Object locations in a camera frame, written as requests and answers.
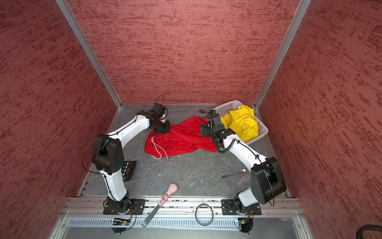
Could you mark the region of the red shorts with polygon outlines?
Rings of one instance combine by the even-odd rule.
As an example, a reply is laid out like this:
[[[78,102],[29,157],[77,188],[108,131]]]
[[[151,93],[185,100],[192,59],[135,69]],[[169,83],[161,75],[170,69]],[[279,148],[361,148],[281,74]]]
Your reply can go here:
[[[171,156],[191,153],[198,149],[217,152],[210,137],[200,135],[200,124],[207,124],[207,119],[191,117],[186,121],[171,125],[170,132],[162,135],[149,133],[144,152],[156,159],[169,159]]]

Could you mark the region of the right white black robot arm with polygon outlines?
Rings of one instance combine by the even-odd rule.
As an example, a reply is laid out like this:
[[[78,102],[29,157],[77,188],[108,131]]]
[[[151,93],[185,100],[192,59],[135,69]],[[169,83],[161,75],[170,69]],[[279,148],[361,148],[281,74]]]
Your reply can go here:
[[[274,199],[287,190],[279,161],[275,157],[266,157],[256,152],[234,130],[226,129],[216,111],[199,112],[205,114],[208,121],[201,123],[201,136],[211,138],[218,153],[232,153],[250,172],[251,185],[235,195],[234,209],[243,214],[255,204],[270,203],[273,206]]]

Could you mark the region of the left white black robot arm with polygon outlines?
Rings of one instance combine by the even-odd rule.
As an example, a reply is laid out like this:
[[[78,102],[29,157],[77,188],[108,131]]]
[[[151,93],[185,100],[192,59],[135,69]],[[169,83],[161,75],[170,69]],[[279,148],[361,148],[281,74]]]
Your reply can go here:
[[[128,191],[124,185],[122,166],[125,162],[123,148],[142,131],[150,128],[155,135],[170,132],[170,122],[165,120],[168,109],[142,110],[136,116],[109,134],[99,134],[95,140],[92,163],[102,175],[107,188],[106,206],[117,214],[130,212]]]

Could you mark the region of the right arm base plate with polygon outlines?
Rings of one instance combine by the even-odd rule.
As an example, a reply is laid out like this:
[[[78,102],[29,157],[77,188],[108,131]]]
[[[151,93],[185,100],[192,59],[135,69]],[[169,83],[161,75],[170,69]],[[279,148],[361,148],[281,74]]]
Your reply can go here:
[[[238,199],[223,199],[221,201],[221,206],[223,215],[262,215],[259,203],[244,206]]]

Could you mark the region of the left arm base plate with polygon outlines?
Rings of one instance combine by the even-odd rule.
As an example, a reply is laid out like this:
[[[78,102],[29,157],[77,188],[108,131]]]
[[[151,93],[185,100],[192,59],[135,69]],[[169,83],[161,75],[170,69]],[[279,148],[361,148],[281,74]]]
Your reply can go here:
[[[103,214],[118,216],[128,216],[132,214],[142,215],[145,203],[146,200],[144,199],[128,199],[123,202],[115,202],[107,198],[103,204]]]

